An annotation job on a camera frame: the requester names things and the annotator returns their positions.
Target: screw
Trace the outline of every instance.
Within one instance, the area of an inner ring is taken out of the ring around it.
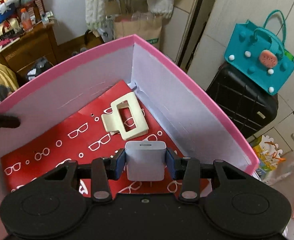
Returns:
[[[107,191],[96,191],[94,193],[94,198],[96,199],[106,199],[109,197],[109,193]]]
[[[184,191],[182,193],[182,197],[185,199],[194,199],[198,196],[198,194],[194,191]]]

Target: black suitcase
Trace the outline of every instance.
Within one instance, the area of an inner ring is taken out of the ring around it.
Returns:
[[[278,95],[267,94],[227,62],[219,68],[206,92],[245,138],[264,128],[277,116]]]

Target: red paper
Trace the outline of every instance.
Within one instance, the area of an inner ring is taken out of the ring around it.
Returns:
[[[6,184],[9,190],[14,191],[31,180],[52,170],[58,164],[71,159],[77,160],[79,164],[91,163],[99,157],[110,157],[115,151],[124,148],[120,134],[111,136],[104,129],[101,115],[110,113],[110,104],[117,98],[131,92],[124,81],[118,82],[107,92],[96,98],[87,106],[57,124],[38,138],[25,146],[3,156],[1,164],[5,172]],[[139,102],[149,127],[147,135],[133,140],[161,140],[167,147],[181,152],[175,146],[170,137],[165,133],[147,108]],[[134,128],[130,111],[121,113],[126,117],[127,128]],[[180,185],[173,182],[167,169],[165,178],[158,182],[132,182],[127,179],[124,172],[118,181],[109,181],[113,197],[119,192],[123,193],[168,193],[178,191]],[[208,184],[207,180],[202,182],[202,188]],[[90,181],[81,180],[79,191],[84,196],[90,196]]]

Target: plastic bottle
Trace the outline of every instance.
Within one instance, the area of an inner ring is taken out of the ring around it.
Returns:
[[[32,24],[32,21],[30,19],[30,15],[26,11],[26,8],[23,8],[20,11],[22,13],[21,20],[22,20],[24,31],[25,32],[30,32],[31,30],[33,30],[33,24]]]

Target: brown paper bag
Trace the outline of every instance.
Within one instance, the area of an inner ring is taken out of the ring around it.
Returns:
[[[159,49],[162,17],[155,16],[152,20],[131,21],[132,15],[121,15],[114,22],[114,37],[119,39],[132,34],[137,34],[145,41]]]

